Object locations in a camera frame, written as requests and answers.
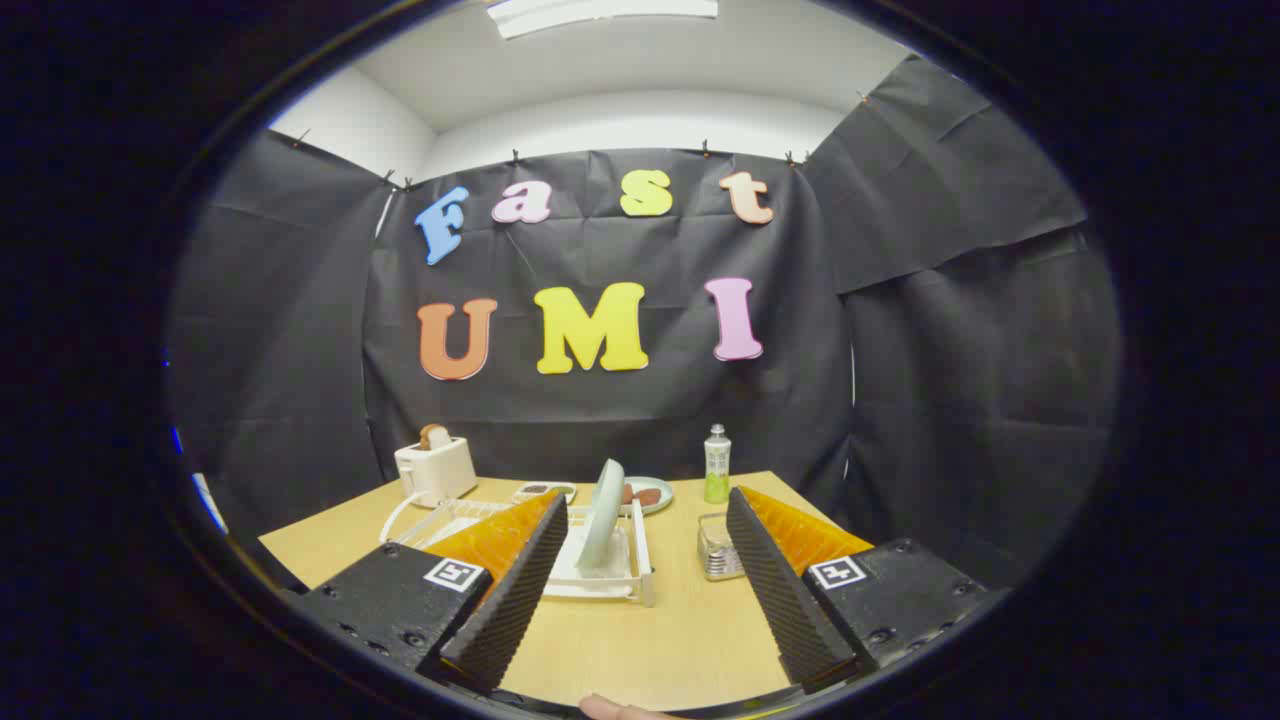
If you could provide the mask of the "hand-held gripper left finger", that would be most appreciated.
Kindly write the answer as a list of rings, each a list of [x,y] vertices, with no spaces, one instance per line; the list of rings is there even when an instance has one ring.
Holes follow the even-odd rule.
[[[568,533],[540,495],[416,550],[385,541],[293,609],[383,664],[488,693],[502,682]]]

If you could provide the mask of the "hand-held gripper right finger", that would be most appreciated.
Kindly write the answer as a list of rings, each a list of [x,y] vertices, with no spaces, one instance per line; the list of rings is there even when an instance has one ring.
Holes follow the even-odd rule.
[[[730,493],[727,528],[781,665],[806,692],[897,664],[1009,594],[915,539],[872,546],[746,487]]]

